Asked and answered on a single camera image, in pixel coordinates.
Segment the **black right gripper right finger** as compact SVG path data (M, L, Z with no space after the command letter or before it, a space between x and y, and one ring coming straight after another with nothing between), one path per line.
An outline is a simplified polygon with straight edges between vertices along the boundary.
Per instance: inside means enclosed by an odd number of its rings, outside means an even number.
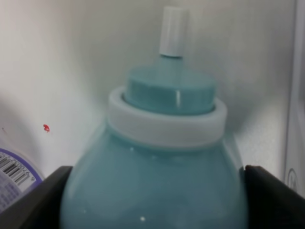
M305 199L261 166L239 169L245 184L249 229L303 229Z

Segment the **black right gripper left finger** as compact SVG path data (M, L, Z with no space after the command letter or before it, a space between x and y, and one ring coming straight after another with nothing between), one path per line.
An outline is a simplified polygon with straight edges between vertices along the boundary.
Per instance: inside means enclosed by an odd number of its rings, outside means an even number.
M0 214L2 229L59 229L63 191L72 166L61 166Z

